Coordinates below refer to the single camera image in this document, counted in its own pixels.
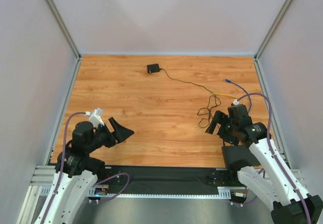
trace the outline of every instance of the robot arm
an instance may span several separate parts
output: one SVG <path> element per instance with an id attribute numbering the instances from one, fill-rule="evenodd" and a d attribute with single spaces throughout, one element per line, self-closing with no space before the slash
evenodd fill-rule
<path id="1" fill-rule="evenodd" d="M 35 224 L 71 224 L 89 189 L 98 179 L 106 177 L 104 162 L 90 157 L 89 154 L 102 146 L 113 147 L 134 134 L 113 118 L 109 119 L 114 129 L 110 132 L 102 121 L 101 114 L 100 108 L 92 113 L 87 112 L 89 121 L 76 125 L 72 140 L 66 145 L 61 181 L 58 183 L 62 153 L 58 156 L 55 166 L 56 173 L 50 189 L 52 194 L 48 195 Z"/>
<path id="2" fill-rule="evenodd" d="M 275 224 L 305 223 L 302 200 L 309 210 L 312 223 L 316 223 L 323 208 L 321 198 L 311 196 L 297 181 L 278 153 L 273 139 L 267 138 L 265 125 L 254 124 L 244 105 L 230 106 L 228 112 L 229 115 L 226 115 L 217 111 L 205 132 L 213 134 L 216 125 L 220 124 L 220 138 L 233 145 L 238 145 L 239 142 L 245 144 L 258 159 L 271 182 L 263 179 L 246 161 L 237 164 L 240 168 L 237 170 L 238 180 L 265 203 Z"/>

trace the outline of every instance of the aluminum frame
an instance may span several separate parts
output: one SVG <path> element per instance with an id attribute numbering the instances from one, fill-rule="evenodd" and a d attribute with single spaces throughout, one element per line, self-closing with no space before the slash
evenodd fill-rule
<path id="1" fill-rule="evenodd" d="M 48 5 L 50 12 L 52 13 L 53 17 L 55 18 L 59 28 L 61 29 L 63 35 L 65 36 L 67 43 L 71 47 L 71 50 L 73 51 L 76 59 L 79 60 L 81 58 L 81 54 L 80 54 L 79 50 L 77 49 L 76 44 L 74 43 L 67 27 L 65 26 L 63 19 L 60 16 L 60 13 L 58 12 L 58 10 L 55 6 L 55 3 L 53 2 L 53 0 L 45 0 L 45 1 Z"/>
<path id="2" fill-rule="evenodd" d="M 51 11 L 52 15 L 54 16 L 56 22 L 58 23 L 58 26 L 60 27 L 63 35 L 65 36 L 69 46 L 71 47 L 71 50 L 73 51 L 73 53 L 74 53 L 74 55 L 75 55 L 75 57 L 77 59 L 76 64 L 75 64 L 75 68 L 74 68 L 74 72 L 73 72 L 73 76 L 72 76 L 72 79 L 71 79 L 71 82 L 70 82 L 70 85 L 69 85 L 69 89 L 68 89 L 64 104 L 63 104 L 62 109 L 61 109 L 61 114 L 60 114 L 60 117 L 59 117 L 59 119 L 58 119 L 58 121 L 56 123 L 56 129 L 55 129 L 55 132 L 53 134 L 53 137 L 50 140 L 51 145 L 50 145 L 49 153 L 47 154 L 47 162 L 49 162 L 50 158 L 51 158 L 53 148 L 55 147 L 55 144 L 56 144 L 56 141 L 57 141 L 57 138 L 58 138 L 58 134 L 59 134 L 59 131 L 60 131 L 60 126 L 61 126 L 61 124 L 63 122 L 63 118 L 64 118 L 64 115 L 65 115 L 65 112 L 66 112 L 66 109 L 67 109 L 67 106 L 68 106 L 68 103 L 69 103 L 70 96 L 71 96 L 72 91 L 73 91 L 74 83 L 76 81 L 76 77 L 77 77 L 77 74 L 78 74 L 78 71 L 79 71 L 82 56 L 81 56 L 80 52 L 78 51 L 72 37 L 70 36 L 70 34 L 69 34 L 69 32 L 68 32 L 68 30 L 67 30 L 67 28 L 66 28 L 66 26 L 65 26 L 65 24 L 64 24 L 64 22 L 63 22 L 63 20 L 62 20 L 62 18 L 60 16 L 60 14 L 59 14 L 59 12 L 58 12 L 58 10 L 56 8 L 53 0 L 45 0 L 45 1 L 46 1 L 47 5 L 48 5 L 49 10 Z M 262 69 L 261 69 L 261 63 L 260 63 L 259 58 L 261 57 L 262 53 L 264 52 L 264 50 L 265 50 L 268 42 L 270 41 L 271 37 L 276 32 L 279 24 L 283 20 L 284 15 L 286 14 L 288 8 L 290 7 L 292 1 L 293 0 L 286 0 L 285 1 L 284 5 L 282 6 L 281 10 L 279 11 L 276 19 L 274 20 L 270 30 L 268 31 L 264 41 L 262 42 L 258 52 L 254 56 L 255 68 L 256 68 L 256 71 L 257 71 L 257 74 L 258 74 L 261 89 L 262 89 L 263 93 L 266 96 L 268 96 L 269 98 L 270 98 L 270 96 L 269 96 L 269 93 L 268 93 L 268 89 L 267 89 L 267 86 L 266 86 L 265 79 L 263 77 L 263 73 L 262 73 Z M 277 121 L 277 116 L 275 115 L 275 111 L 273 111 L 273 130 L 274 130 L 274 133 L 275 133 L 276 141 L 278 143 L 278 148 L 280 149 L 280 151 L 283 151 L 284 150 L 284 144 L 283 144 L 284 139 L 283 139 L 283 136 L 280 133 L 281 128 L 279 126 L 279 122 Z M 299 182 L 304 185 L 304 179 L 301 176 L 301 172 L 299 170 L 292 170 L 292 172 L 293 172 L 293 174 L 295 174 L 295 176 L 299 180 Z M 35 173 L 34 173 L 34 175 L 32 177 L 32 180 L 31 180 L 30 186 L 28 188 L 28 191 L 27 191 L 23 206 L 21 208 L 21 212 L 20 212 L 18 220 L 17 220 L 18 224 L 26 224 L 26 223 L 31 222 L 31 219 L 32 219 L 33 214 L 34 214 L 34 211 L 36 209 L 38 198 L 39 198 L 39 196 L 41 194 L 42 186 L 47 186 L 48 184 L 50 185 L 52 183 L 53 174 L 54 174 L 53 166 L 37 166 L 36 167 Z M 242 190 L 244 188 L 243 187 L 237 187 L 237 188 L 232 188 L 231 187 L 231 190 L 232 189 L 233 190 L 239 190 L 239 189 Z"/>

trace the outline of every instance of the white wall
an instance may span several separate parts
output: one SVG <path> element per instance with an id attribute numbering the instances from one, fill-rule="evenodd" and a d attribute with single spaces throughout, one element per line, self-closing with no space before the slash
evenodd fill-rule
<path id="1" fill-rule="evenodd" d="M 0 223 L 15 223 L 76 61 L 44 0 L 0 0 Z"/>
<path id="2" fill-rule="evenodd" d="M 323 0 L 294 0 L 260 64 L 289 161 L 323 198 L 322 8 Z"/>
<path id="3" fill-rule="evenodd" d="M 81 53 L 254 55 L 285 0 L 54 0 Z"/>

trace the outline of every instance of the blue cable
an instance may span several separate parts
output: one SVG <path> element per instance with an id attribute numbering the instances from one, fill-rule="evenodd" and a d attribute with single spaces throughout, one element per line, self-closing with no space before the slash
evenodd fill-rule
<path id="1" fill-rule="evenodd" d="M 249 94 L 247 92 L 247 90 L 245 90 L 245 88 L 243 88 L 242 86 L 240 86 L 239 84 L 235 83 L 235 82 L 232 82 L 230 79 L 224 79 L 224 81 L 228 82 L 228 83 L 231 83 L 231 84 L 234 84 L 236 86 L 238 86 L 240 89 L 242 89 L 246 94 Z M 251 101 L 251 97 L 250 95 L 248 96 L 249 98 L 249 101 L 250 101 L 250 107 L 249 107 L 249 110 L 248 110 L 248 113 L 251 111 L 251 107 L 252 107 L 252 101 Z"/>

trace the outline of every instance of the cable connector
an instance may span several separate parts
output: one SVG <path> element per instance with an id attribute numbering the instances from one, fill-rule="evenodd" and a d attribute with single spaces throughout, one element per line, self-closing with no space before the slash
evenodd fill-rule
<path id="1" fill-rule="evenodd" d="M 235 100 L 233 101 L 233 105 L 238 105 L 238 104 L 240 104 L 240 102 L 239 102 L 237 99 L 235 99 Z"/>
<path id="2" fill-rule="evenodd" d="M 103 110 L 101 108 L 96 108 L 89 117 L 89 121 L 93 124 L 95 128 L 99 125 L 104 125 L 104 122 L 101 119 Z"/>
<path id="3" fill-rule="evenodd" d="M 238 197 L 244 197 L 244 194 L 243 193 L 234 193 L 235 196 L 238 196 Z"/>

